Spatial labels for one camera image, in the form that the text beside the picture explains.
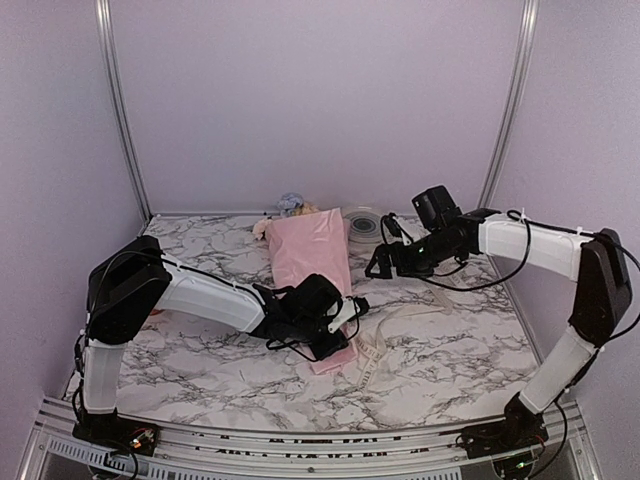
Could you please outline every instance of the tape roll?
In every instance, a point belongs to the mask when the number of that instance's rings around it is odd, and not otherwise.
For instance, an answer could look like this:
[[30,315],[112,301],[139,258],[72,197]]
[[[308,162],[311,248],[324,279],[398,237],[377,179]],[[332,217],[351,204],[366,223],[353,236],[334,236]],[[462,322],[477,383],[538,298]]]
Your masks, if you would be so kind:
[[342,209],[342,218],[351,222],[349,241],[363,245],[382,242],[380,218],[383,212],[372,207],[347,207]]

